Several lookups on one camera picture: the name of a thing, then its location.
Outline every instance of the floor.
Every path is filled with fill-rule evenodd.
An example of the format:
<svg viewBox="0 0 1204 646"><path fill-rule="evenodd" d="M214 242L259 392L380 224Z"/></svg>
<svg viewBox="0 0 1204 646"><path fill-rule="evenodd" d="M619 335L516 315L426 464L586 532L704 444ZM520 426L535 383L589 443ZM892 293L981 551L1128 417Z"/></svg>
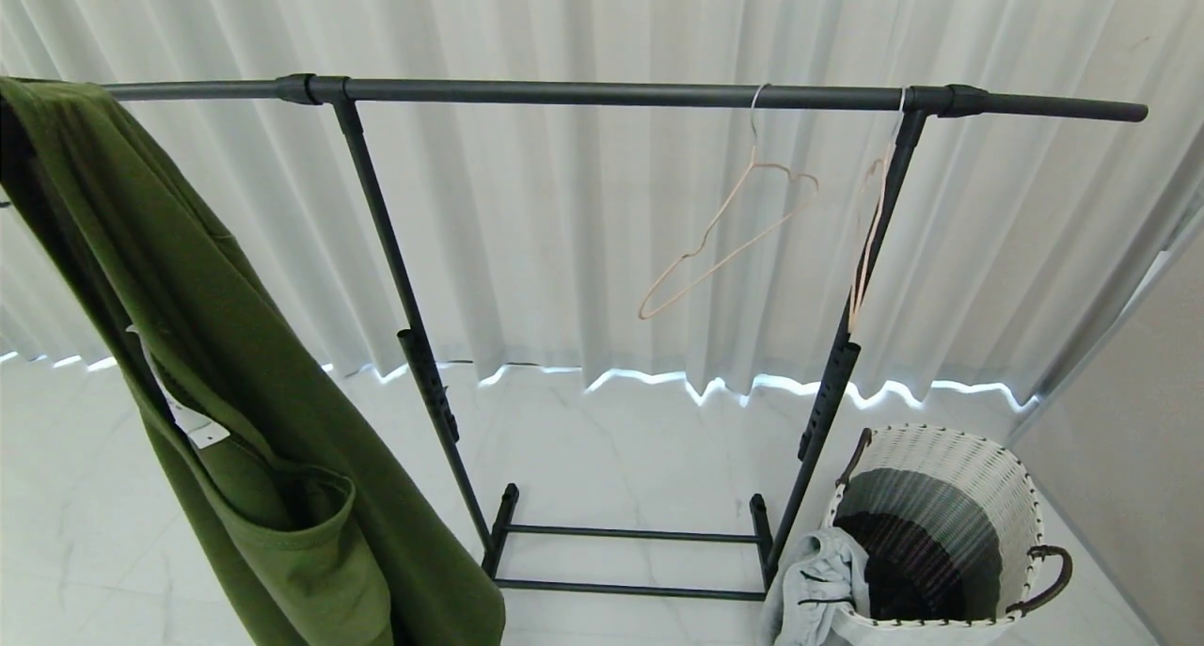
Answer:
<svg viewBox="0 0 1204 646"><path fill-rule="evenodd" d="M750 533L749 496L780 516L808 390L749 398L680 380L612 377L582 392L577 373L508 368L477 385L444 368L460 451L492 521L508 480L515 521ZM460 539L479 552L455 484L408 377L342 381ZM246 646L135 417L117 368L0 365L5 646ZM928 422L1003 439L1020 420L999 392L934 390L919 407L885 393L846 398L797 529L814 527L863 426ZM1047 538L1075 556L1057 600L1011 629L1007 646L1153 644L1052 514ZM1050 564L1052 575L1056 563ZM515 537L512 577L759 589L750 546ZM506 592L507 646L727 646L751 642L759 606L713 600Z"/></svg>

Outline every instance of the green clothing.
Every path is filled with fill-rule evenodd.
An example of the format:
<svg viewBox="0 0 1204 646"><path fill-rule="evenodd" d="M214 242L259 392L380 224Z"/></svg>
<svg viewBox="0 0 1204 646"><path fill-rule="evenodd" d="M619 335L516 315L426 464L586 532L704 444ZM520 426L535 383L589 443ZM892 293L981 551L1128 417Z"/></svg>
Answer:
<svg viewBox="0 0 1204 646"><path fill-rule="evenodd" d="M35 153L13 159L6 146L4 186L120 365L254 641L498 644L494 582L163 148L98 85L0 77L0 94ZM143 346L170 397L231 435L197 449Z"/></svg>

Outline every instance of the laundry basket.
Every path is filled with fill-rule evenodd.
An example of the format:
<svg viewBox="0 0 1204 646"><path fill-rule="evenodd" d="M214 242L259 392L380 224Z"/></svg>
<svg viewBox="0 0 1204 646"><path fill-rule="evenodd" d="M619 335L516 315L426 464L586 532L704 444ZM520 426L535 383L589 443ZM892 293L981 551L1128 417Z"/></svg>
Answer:
<svg viewBox="0 0 1204 646"><path fill-rule="evenodd" d="M864 431L824 526L868 552L874 614L842 605L826 646L990 644L1070 581L1019 458L950 428ZM1032 597L1046 556L1062 557L1060 576Z"/></svg>

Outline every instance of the light under curtain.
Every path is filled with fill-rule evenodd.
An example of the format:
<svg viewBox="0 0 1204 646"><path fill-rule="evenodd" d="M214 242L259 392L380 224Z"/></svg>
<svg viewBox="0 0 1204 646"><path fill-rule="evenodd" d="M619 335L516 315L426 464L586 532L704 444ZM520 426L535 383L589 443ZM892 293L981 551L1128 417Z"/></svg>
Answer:
<svg viewBox="0 0 1204 646"><path fill-rule="evenodd" d="M1021 401L1094 343L1199 186L1202 0L2 0L8 76L94 82L290 72L701 84L976 84L1139 101L1127 124L933 119L855 338L862 395L1003 384ZM329 109L129 106L237 235L302 340L340 373L403 363L405 326ZM759 112L757 173L692 277L814 200L656 319L637 307L746 165L746 111L361 103L439 360L686 372L746 393L818 380L895 118ZM5 350L105 357L13 213Z"/></svg>

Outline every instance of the gray cloth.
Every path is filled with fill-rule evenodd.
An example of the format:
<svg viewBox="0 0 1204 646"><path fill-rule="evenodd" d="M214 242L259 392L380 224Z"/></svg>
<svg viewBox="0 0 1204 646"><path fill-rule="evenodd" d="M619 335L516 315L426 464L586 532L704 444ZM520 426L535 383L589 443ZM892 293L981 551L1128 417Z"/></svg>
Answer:
<svg viewBox="0 0 1204 646"><path fill-rule="evenodd" d="M761 609L757 646L820 646L837 609L869 615L868 555L838 528L799 535L783 552Z"/></svg>

